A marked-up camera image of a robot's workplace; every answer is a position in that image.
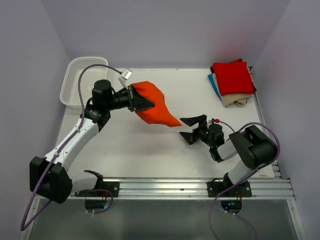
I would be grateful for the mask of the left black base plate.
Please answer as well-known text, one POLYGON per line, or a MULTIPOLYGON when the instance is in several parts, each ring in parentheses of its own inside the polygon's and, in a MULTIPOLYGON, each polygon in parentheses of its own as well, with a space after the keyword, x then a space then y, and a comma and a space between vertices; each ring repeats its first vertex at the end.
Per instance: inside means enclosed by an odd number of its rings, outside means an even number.
POLYGON ((114 198, 117 198, 119 196, 120 183, 118 181, 103 181, 101 183, 98 183, 94 187, 94 191, 82 190, 80 192, 76 192, 74 195, 76 197, 101 197, 101 198, 107 198, 111 196, 110 193, 107 193, 105 191, 98 191, 98 190, 107 190, 112 194, 114 198))

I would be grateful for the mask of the white plastic basket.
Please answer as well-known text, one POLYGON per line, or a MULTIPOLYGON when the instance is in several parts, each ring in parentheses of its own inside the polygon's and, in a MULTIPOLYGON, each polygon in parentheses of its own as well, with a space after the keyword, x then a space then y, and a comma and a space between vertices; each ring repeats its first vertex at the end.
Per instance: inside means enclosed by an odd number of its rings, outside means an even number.
MULTIPOLYGON (((73 59, 67 67, 62 87, 60 101, 69 108, 81 109, 81 101, 78 92, 78 81, 82 71, 94 64, 107 65, 108 61, 103 57, 84 56, 73 59)), ((95 66, 85 71, 80 81, 80 90, 83 102, 92 96, 94 83, 107 78, 108 69, 103 66, 95 66)))

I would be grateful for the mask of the orange t shirt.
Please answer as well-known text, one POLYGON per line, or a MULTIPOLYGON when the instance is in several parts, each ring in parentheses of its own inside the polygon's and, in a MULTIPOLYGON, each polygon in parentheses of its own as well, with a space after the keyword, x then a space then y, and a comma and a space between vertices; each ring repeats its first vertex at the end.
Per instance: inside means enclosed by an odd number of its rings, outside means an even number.
POLYGON ((165 125, 168 127, 180 127, 182 124, 168 110, 165 96, 162 91, 149 81, 131 84, 140 96, 149 100, 154 107, 136 111, 135 113, 148 124, 165 125))

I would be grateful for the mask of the folded blue t shirt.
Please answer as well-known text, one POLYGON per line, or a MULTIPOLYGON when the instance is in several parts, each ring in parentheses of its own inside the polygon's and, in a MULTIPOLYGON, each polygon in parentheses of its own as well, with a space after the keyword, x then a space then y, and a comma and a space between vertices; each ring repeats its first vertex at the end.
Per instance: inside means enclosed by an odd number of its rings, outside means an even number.
POLYGON ((216 82, 215 82, 215 74, 214 74, 214 73, 209 74, 207 77, 208 77, 208 80, 209 80, 209 82, 210 82, 210 84, 211 84, 211 86, 212 86, 212 88, 213 88, 216 96, 217 96, 220 100, 222 100, 222 99, 221 99, 221 96, 220 96, 220 93, 219 93, 219 90, 218 90, 218 88, 217 88, 216 82))

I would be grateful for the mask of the folded dark red t shirt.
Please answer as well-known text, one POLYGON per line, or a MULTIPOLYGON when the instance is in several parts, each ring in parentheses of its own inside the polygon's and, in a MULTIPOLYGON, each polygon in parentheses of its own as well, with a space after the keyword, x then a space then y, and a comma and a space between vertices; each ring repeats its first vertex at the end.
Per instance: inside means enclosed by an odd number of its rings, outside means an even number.
MULTIPOLYGON (((232 61, 232 62, 233 62, 233 63, 234 63, 234 62, 243 62, 243 59, 242 59, 242 58, 239 58, 239 59, 234 60, 234 61, 232 61)), ((257 89, 256 89, 256 87, 255 87, 255 85, 254 85, 254 81, 253 81, 253 73, 252 73, 253 67, 252 67, 252 66, 247 66, 247 70, 248 70, 248 72, 249 72, 249 74, 250 74, 251 82, 252 82, 252 87, 253 87, 253 93, 255 94, 256 91, 257 91, 257 89)))

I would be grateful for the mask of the folded beige t shirt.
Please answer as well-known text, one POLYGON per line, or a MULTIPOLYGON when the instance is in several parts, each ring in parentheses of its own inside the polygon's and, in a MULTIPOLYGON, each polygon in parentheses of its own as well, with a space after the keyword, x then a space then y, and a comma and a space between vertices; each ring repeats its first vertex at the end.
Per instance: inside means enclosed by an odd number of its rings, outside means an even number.
POLYGON ((253 97, 253 94, 234 93, 221 96, 221 101, 224 107, 229 107, 235 104, 237 107, 244 107, 248 100, 253 97))

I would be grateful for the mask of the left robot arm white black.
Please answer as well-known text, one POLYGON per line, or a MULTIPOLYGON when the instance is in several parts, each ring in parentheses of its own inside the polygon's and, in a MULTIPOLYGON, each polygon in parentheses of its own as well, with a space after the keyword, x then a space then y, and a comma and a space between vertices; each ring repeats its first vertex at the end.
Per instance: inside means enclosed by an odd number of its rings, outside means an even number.
POLYGON ((103 193, 103 176, 85 170, 84 176, 70 177, 68 171, 85 145, 94 138, 111 118, 111 111, 128 108, 138 112, 155 107, 134 86, 115 92, 110 81, 94 83, 92 97, 82 110, 72 131, 44 157, 34 157, 29 164, 30 190, 58 204, 71 194, 89 192, 92 196, 103 193))

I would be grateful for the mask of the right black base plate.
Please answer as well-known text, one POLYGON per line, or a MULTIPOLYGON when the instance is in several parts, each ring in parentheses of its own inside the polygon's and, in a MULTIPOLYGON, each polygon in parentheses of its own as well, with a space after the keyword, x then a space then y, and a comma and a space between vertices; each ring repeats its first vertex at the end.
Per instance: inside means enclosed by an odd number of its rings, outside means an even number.
POLYGON ((226 181, 214 178, 206 182, 209 198, 250 198, 253 196, 251 185, 245 181, 239 185, 228 185, 226 181))

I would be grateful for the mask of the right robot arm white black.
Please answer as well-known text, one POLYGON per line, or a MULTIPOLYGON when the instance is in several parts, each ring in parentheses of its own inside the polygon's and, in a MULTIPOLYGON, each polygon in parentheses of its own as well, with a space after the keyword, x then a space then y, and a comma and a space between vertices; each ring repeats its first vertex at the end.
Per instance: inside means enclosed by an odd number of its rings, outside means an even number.
POLYGON ((198 125, 192 132, 181 131, 179 134, 189 145, 198 141, 206 144, 215 162, 240 157, 235 167, 223 177, 222 189, 227 196, 235 196, 241 190, 240 184, 271 164, 279 154, 278 144, 258 128, 262 126, 260 123, 251 122, 235 131, 217 118, 208 120, 205 114, 180 120, 189 127, 198 125))

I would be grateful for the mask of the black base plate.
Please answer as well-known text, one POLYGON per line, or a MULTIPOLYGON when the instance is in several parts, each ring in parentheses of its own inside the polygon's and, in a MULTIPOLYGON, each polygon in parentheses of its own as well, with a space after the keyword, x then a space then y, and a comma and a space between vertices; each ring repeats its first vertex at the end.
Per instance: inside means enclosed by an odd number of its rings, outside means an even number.
POLYGON ((250 198, 253 196, 251 185, 245 181, 239 185, 228 185, 226 181, 214 178, 206 182, 209 198, 250 198))
POLYGON ((118 181, 103 181, 101 183, 98 183, 94 187, 94 191, 82 190, 80 192, 76 192, 74 195, 76 197, 101 197, 101 198, 107 198, 111 196, 110 193, 107 193, 105 191, 98 191, 98 190, 107 190, 112 194, 114 198, 117 198, 119 196, 120 183, 118 181))

